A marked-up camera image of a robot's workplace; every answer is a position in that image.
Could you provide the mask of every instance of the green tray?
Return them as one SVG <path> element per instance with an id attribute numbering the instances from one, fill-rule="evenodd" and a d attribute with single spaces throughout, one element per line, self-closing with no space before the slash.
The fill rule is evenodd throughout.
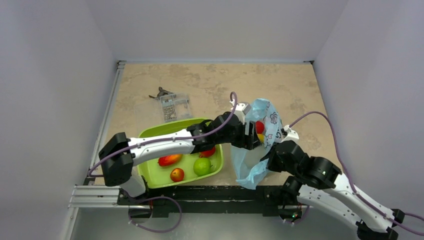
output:
<path id="1" fill-rule="evenodd" d="M 140 133 L 140 138 L 155 137 L 164 134 L 171 134 L 185 129 L 193 124 L 198 124 L 205 120 L 204 118 L 190 118 L 179 121 L 165 123 L 159 126 L 148 128 Z M 147 185 L 151 189 L 164 188 L 180 184 L 189 183 L 199 179 L 204 179 L 217 174 L 224 164 L 223 148 L 221 145 L 216 145 L 216 152 L 214 155 L 208 157 L 212 164 L 211 173 L 204 176 L 197 176 L 193 171 L 193 165 L 196 159 L 199 158 L 199 153 L 184 154 L 182 159 L 176 164 L 162 167 L 158 164 L 158 158 L 145 161 L 137 166 L 138 173 L 144 177 Z M 173 182 L 170 178 L 172 170 L 180 168 L 184 171 L 184 179 L 179 182 Z"/>

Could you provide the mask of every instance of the robotic arm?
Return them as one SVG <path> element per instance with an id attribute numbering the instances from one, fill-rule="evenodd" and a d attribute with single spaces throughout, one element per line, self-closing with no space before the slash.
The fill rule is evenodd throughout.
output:
<path id="1" fill-rule="evenodd" d="M 247 150 L 260 146 L 255 123 L 245 121 L 250 105 L 236 103 L 235 100 L 231 104 L 235 108 L 231 109 L 233 114 L 225 112 L 215 120 L 205 120 L 170 134 L 144 138 L 127 138 L 124 132 L 115 134 L 99 152 L 100 159 L 119 150 L 125 151 L 101 163 L 105 185 L 120 186 L 129 196 L 137 198 L 146 193 L 147 187 L 132 168 L 143 162 L 173 154 L 199 153 L 223 143 Z M 398 238 L 397 232 L 392 229 L 395 225 L 387 218 L 402 223 L 405 216 L 402 211 L 379 204 L 356 187 L 362 197 L 387 214 L 387 218 L 383 217 L 355 195 L 349 179 L 340 168 L 326 158 L 308 156 L 303 152 L 296 144 L 298 134 L 288 125 L 282 132 L 281 142 L 275 142 L 261 159 L 268 159 L 267 168 L 270 171 L 293 175 L 282 185 L 278 193 L 279 202 L 288 200 L 287 203 L 301 202 L 318 208 L 357 228 L 361 240 Z"/>

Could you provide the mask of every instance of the blue plastic bag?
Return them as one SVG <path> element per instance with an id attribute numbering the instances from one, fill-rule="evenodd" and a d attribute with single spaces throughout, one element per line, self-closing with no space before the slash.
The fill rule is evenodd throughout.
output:
<path id="1" fill-rule="evenodd" d="M 269 173 L 267 170 L 268 159 L 259 160 L 270 151 L 277 139 L 281 139 L 283 123 L 269 100 L 258 98 L 250 106 L 251 110 L 245 116 L 245 121 L 260 120 L 264 123 L 263 144 L 251 151 L 231 146 L 231 161 L 237 176 L 237 183 L 244 188 L 254 190 Z"/>

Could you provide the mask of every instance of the green apple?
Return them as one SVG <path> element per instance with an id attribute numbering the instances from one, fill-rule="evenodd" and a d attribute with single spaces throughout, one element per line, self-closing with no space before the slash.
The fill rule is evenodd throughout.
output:
<path id="1" fill-rule="evenodd" d="M 201 177 L 211 173 L 211 160 L 206 157 L 198 158 L 193 165 L 194 173 Z"/>

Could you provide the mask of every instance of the floor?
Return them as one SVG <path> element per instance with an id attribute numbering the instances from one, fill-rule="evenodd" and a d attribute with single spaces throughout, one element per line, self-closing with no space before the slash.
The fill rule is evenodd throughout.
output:
<path id="1" fill-rule="evenodd" d="M 162 124 L 160 112 L 153 107 L 158 87 L 186 93 L 194 117 L 214 119 L 229 111 L 229 95 L 235 91 L 239 101 L 269 99 L 280 113 L 283 125 L 309 111 L 325 113 L 321 92 L 310 64 L 126 64 L 113 109 L 107 139 L 126 132 L 137 137 L 141 130 Z M 318 115 L 300 121 L 294 129 L 299 145 L 310 156 L 337 161 L 332 134 Z M 189 185 L 237 185 L 230 159 L 230 145 L 224 144 L 224 167 L 214 176 Z M 261 185 L 280 185 L 288 174 L 270 173 Z M 101 178 L 96 184 L 104 184 Z"/>

